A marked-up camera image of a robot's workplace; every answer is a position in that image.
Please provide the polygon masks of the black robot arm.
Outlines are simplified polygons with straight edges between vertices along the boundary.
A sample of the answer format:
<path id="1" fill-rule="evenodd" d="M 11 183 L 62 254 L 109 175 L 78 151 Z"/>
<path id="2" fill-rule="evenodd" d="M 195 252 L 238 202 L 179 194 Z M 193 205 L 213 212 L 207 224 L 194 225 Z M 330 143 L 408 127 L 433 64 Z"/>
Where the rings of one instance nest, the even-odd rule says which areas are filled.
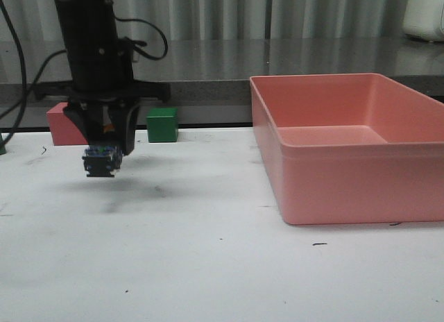
<path id="1" fill-rule="evenodd" d="M 71 80 L 39 83 L 35 97 L 66 97 L 64 113 L 90 146 L 129 155 L 141 99 L 168 101 L 171 86 L 135 80 L 133 54 L 155 56 L 143 51 L 145 42 L 118 36 L 112 0 L 54 1 Z"/>

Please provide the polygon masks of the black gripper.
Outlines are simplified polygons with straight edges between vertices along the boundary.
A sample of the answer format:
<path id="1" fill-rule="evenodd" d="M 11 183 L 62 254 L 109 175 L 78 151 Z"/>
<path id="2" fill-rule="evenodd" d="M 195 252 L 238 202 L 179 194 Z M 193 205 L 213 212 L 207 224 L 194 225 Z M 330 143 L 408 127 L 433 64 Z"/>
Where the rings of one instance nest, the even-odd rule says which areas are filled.
<path id="1" fill-rule="evenodd" d="M 112 102 L 122 98 L 152 98 L 166 102 L 171 97 L 168 83 L 134 79 L 133 54 L 149 60 L 161 60 L 168 53 L 168 42 L 163 40 L 162 55 L 153 56 L 143 48 L 147 43 L 129 37 L 112 36 L 94 39 L 90 35 L 65 37 L 65 50 L 57 51 L 43 62 L 65 53 L 71 80 L 35 83 L 33 93 L 39 101 L 46 96 L 65 96 L 82 102 L 68 102 L 65 116 L 81 132 L 90 146 L 104 146 L 103 105 L 96 102 Z M 135 130 L 139 104 L 113 105 L 108 116 L 114 127 L 111 140 L 124 155 L 130 155 L 135 147 Z"/>

